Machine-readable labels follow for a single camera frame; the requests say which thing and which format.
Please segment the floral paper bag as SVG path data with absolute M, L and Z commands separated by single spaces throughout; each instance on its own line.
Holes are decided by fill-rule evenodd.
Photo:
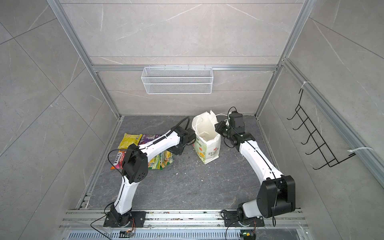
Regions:
M 215 130 L 215 124 L 219 123 L 217 116 L 226 115 L 215 114 L 213 111 L 204 112 L 195 116 L 192 121 L 192 129 L 196 134 L 193 147 L 205 165 L 219 158 L 221 135 Z

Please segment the green apple candy packet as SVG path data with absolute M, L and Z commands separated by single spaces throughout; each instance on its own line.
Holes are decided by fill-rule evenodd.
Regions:
M 174 162 L 174 155 L 169 151 L 164 151 L 149 161 L 148 169 L 162 170 L 166 166 L 172 164 L 173 162 Z

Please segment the purple snack packet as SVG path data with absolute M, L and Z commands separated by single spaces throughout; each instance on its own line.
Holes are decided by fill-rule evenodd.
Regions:
M 139 145 L 144 145 L 148 142 L 151 142 L 151 141 L 157 139 L 158 137 L 160 137 L 160 135 L 143 134 L 141 139 L 140 139 Z

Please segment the yellow snack packet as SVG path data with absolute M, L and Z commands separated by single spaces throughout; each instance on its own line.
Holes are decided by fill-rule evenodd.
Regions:
M 143 136 L 142 134 L 131 135 L 131 134 L 124 133 L 124 137 L 123 137 L 122 141 L 120 142 L 118 149 L 119 150 L 127 149 L 132 144 L 135 144 L 136 146 L 138 146 L 142 136 Z

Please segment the orange blackcurrant candy packet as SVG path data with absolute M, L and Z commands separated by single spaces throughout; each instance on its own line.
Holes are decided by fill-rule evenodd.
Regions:
M 115 158 L 115 161 L 113 163 L 113 166 L 111 167 L 111 170 L 118 169 L 121 170 L 123 168 L 123 160 L 125 158 L 126 151 L 118 151 L 117 156 Z

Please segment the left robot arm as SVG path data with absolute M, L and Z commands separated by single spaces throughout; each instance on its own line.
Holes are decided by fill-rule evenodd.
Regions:
M 185 117 L 160 137 L 139 146 L 131 144 L 124 149 L 126 153 L 122 169 L 118 171 L 122 176 L 122 184 L 117 199 L 108 205 L 110 211 L 105 213 L 103 227 L 134 228 L 134 217 L 131 215 L 133 199 L 139 183 L 148 175 L 149 161 L 164 151 L 181 155 L 185 146 L 192 145 L 196 141 L 196 134 L 189 124 L 190 117 Z

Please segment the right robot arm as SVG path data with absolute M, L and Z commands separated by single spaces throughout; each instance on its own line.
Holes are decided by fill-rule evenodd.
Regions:
M 236 107 L 231 107 L 227 120 L 215 124 L 218 134 L 229 140 L 250 164 L 261 184 L 255 200 L 239 204 L 237 218 L 245 224 L 256 218 L 271 219 L 273 227 L 276 217 L 296 209 L 296 183 L 292 176 L 284 175 L 266 157 L 255 137 L 246 132 L 244 118 Z

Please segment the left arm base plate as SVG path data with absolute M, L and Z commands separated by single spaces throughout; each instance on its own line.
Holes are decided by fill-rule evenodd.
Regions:
M 121 215 L 117 212 L 108 212 L 103 227 L 110 228 L 129 228 L 135 224 L 135 227 L 142 228 L 146 219 L 147 212 L 139 211 Z

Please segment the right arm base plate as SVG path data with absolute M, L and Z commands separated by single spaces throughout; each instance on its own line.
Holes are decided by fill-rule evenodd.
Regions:
M 241 220 L 237 211 L 221 210 L 222 219 L 224 220 L 225 227 L 264 227 L 265 222 L 262 217 L 255 217 L 251 219 Z

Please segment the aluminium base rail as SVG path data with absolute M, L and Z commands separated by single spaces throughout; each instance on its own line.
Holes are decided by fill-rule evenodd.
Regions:
M 136 210 L 147 212 L 142 228 L 103 227 L 101 210 L 67 211 L 57 240 L 311 240 L 301 210 L 264 219 L 264 227 L 225 227 L 220 210 Z

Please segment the aluminium frame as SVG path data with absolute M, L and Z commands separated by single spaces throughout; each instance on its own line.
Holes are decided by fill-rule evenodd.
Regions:
M 82 45 L 78 35 L 76 34 L 72 24 L 70 23 L 68 16 L 66 15 L 62 4 L 59 1 L 48 1 L 49 6 L 59 20 L 59 23 L 63 27 L 65 33 L 69 37 L 72 45 L 75 47 L 78 55 L 86 66 L 86 69 L 91 74 L 91 77 L 96 82 L 99 89 L 102 91 L 104 97 L 114 114 L 118 114 L 119 111 L 116 104 L 112 101 L 110 94 L 106 87 L 102 83 L 97 72 L 100 71 L 141 71 L 146 65 L 93 65 L 90 57 L 86 53 L 84 46 Z M 288 55 L 292 52 L 294 44 L 297 42 L 299 33 L 304 28 L 304 22 L 309 18 L 309 13 L 315 6 L 315 1 L 305 1 L 302 10 L 300 11 L 298 20 L 294 25 L 293 32 L 291 33 L 287 45 L 284 48 L 283 55 L 279 59 L 277 64 L 251 64 L 251 65 L 205 65 L 202 64 L 201 68 L 211 68 L 214 71 L 272 71 L 273 75 L 268 83 L 267 89 L 262 97 L 262 100 L 255 112 L 255 116 L 259 117 L 266 105 L 269 96 L 272 93 L 274 86 L 281 74 L 282 69 L 286 69 L 295 80 L 302 85 L 301 89 L 307 91 L 307 94 L 312 99 L 314 104 L 323 112 L 328 121 L 333 125 L 336 131 L 341 135 L 345 142 L 352 148 L 355 148 L 360 160 L 364 163 L 367 169 L 372 173 L 380 185 L 384 184 L 384 164 L 381 158 L 373 151 L 368 149 L 367 143 L 362 137 L 353 129 L 353 127 L 347 122 L 345 118 L 332 106 L 332 104 L 325 99 L 320 91 L 306 79 L 305 75 L 299 70 L 299 68 L 289 59 Z

